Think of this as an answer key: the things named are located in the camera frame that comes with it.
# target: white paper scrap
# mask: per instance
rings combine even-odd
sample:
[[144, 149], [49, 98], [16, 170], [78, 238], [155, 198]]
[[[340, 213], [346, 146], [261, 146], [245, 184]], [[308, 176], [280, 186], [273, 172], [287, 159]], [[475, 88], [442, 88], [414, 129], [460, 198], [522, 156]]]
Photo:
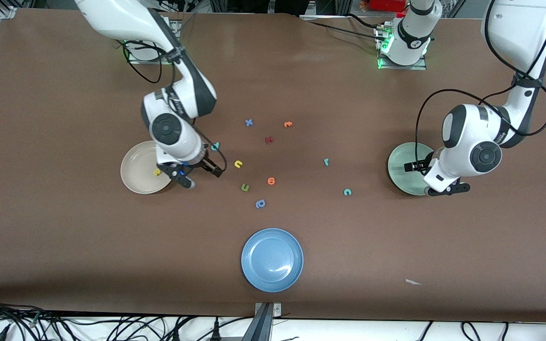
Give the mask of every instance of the white paper scrap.
[[409, 280], [409, 279], [407, 279], [407, 278], [406, 278], [406, 282], [407, 282], [407, 283], [410, 283], [410, 284], [412, 284], [412, 285], [422, 285], [422, 284], [420, 284], [420, 283], [418, 283], [418, 282], [416, 282], [416, 281]]

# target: plate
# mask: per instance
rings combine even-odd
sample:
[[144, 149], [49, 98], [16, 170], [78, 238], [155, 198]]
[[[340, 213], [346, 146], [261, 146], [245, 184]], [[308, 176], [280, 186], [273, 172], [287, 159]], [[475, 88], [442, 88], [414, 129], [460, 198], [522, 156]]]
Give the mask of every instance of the plate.
[[[431, 153], [433, 149], [424, 144], [419, 143], [419, 160]], [[423, 175], [418, 171], [406, 172], [403, 170], [403, 165], [408, 162], [414, 162], [414, 142], [400, 144], [393, 149], [389, 155], [387, 169], [393, 183], [408, 194], [413, 196], [424, 196], [427, 183], [423, 180]]]
[[121, 181], [132, 192], [152, 194], [172, 181], [165, 173], [155, 176], [155, 141], [142, 142], [130, 149], [121, 162]]
[[260, 230], [241, 253], [241, 269], [256, 289], [278, 293], [292, 287], [303, 270], [303, 250], [293, 235], [282, 229]]

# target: brown table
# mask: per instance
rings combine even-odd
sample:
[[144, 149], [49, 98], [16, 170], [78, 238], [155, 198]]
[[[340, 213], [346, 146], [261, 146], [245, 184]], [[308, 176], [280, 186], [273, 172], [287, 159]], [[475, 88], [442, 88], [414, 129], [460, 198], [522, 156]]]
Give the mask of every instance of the brown table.
[[[139, 105], [169, 67], [148, 84], [78, 11], [20, 9], [0, 26], [0, 302], [249, 315], [274, 300], [293, 317], [546, 321], [546, 131], [468, 179], [468, 194], [407, 196], [386, 172], [429, 93], [509, 84], [479, 25], [440, 21], [428, 70], [392, 71], [377, 69], [368, 38], [289, 15], [198, 15], [182, 38], [218, 103], [197, 125], [229, 170], [196, 170], [193, 191], [141, 196], [119, 164], [149, 140]], [[431, 101], [422, 142], [442, 144], [442, 119], [459, 103], [471, 101]], [[535, 116], [533, 127], [544, 96]], [[278, 294], [251, 287], [240, 268], [243, 244], [266, 227], [290, 231], [305, 253], [301, 278]]]

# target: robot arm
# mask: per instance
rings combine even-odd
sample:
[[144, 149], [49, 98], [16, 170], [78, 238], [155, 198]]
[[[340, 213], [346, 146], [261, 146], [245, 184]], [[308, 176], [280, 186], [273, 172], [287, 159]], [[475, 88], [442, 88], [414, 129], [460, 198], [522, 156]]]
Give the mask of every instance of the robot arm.
[[216, 104], [216, 91], [197, 69], [174, 32], [153, 9], [138, 0], [75, 0], [85, 19], [100, 34], [117, 40], [156, 43], [182, 74], [182, 79], [169, 85], [189, 118], [210, 114]]
[[[503, 58], [533, 80], [514, 76], [514, 87], [502, 107], [461, 104], [444, 119], [444, 147], [433, 152], [424, 181], [436, 192], [451, 192], [460, 177], [474, 177], [494, 170], [502, 159], [501, 148], [522, 140], [510, 125], [527, 132], [533, 106], [546, 70], [546, 0], [531, 6], [529, 0], [492, 0], [488, 26], [490, 43]], [[537, 60], [539, 51], [542, 54]]]
[[412, 0], [408, 13], [391, 22], [392, 36], [382, 52], [399, 65], [413, 65], [425, 54], [431, 32], [442, 17], [439, 0]]
[[149, 41], [182, 74], [182, 79], [143, 98], [141, 115], [156, 144], [158, 167], [185, 188], [193, 188], [188, 173], [202, 167], [221, 176], [223, 170], [208, 159], [208, 150], [189, 119], [210, 114], [216, 91], [197, 69], [174, 32], [153, 9], [138, 0], [75, 0], [89, 24], [117, 40]]

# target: green plate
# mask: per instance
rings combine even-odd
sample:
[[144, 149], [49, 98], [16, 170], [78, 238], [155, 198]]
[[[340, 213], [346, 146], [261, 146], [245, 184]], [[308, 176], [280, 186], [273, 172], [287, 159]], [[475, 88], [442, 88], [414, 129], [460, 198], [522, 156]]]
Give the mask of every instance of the green plate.
[[[433, 149], [424, 144], [419, 143], [419, 160], [422, 160], [431, 153]], [[403, 165], [408, 162], [415, 162], [414, 159], [414, 142], [407, 142], [398, 145], [389, 155], [387, 169], [389, 176], [395, 185], [408, 194], [413, 196], [424, 196], [427, 183], [423, 181], [423, 176], [420, 172], [406, 172]]]

